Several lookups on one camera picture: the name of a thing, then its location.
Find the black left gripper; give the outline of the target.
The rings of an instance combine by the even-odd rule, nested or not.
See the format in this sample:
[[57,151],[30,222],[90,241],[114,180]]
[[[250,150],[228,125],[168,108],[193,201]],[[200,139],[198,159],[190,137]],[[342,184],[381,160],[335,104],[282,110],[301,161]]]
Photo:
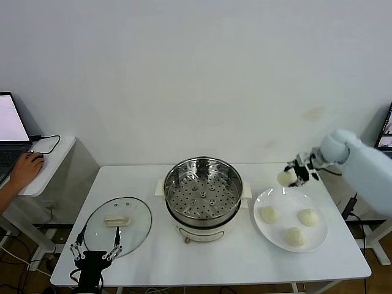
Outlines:
[[84,241],[86,227],[87,225],[84,225],[75,242],[70,245],[70,251],[73,259],[77,260],[76,267],[80,270],[78,286],[98,287],[102,271],[106,268],[106,260],[114,260],[122,252],[120,229],[116,228],[113,249],[106,253],[105,251],[87,251]]

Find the bare person hand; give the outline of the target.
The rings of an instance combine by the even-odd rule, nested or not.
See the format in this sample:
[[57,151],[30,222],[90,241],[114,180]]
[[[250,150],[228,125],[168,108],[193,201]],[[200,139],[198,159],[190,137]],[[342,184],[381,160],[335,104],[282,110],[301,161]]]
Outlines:
[[44,162],[41,153],[23,153],[10,174],[11,187],[16,192],[21,191],[38,175]]

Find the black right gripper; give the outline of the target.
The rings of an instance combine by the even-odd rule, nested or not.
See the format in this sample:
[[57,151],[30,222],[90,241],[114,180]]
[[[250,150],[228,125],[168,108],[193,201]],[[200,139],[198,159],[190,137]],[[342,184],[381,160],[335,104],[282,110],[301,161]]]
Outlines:
[[300,156],[297,156],[296,159],[287,163],[284,171],[287,172],[292,168],[295,169],[296,181],[289,184],[290,187],[301,187],[305,185],[311,178],[316,181],[320,180],[320,177],[314,168],[310,157],[303,159]]

